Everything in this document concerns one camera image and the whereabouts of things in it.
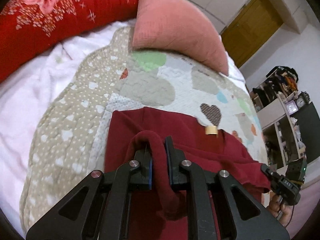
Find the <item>person right hand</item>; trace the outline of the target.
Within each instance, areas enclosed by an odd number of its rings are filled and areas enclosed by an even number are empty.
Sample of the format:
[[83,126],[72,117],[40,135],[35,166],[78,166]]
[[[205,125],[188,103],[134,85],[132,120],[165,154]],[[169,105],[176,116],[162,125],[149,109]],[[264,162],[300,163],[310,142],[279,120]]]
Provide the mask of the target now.
[[281,204],[280,197],[276,194],[272,196],[267,206],[267,210],[272,214],[273,217],[277,218],[282,213],[279,222],[282,226],[287,227],[292,219],[294,206],[288,206],[285,203]]

